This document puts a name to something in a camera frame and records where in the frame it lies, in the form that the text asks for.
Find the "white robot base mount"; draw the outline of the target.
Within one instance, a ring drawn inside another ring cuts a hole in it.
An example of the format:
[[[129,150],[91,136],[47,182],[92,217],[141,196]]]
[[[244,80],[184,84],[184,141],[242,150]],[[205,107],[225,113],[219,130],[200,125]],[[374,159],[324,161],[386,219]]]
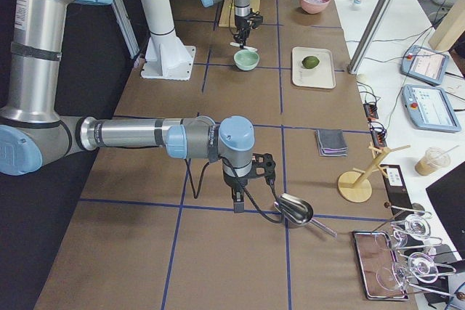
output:
[[[169,0],[141,0],[150,39],[141,75],[149,79],[187,81],[196,48],[177,36]]]

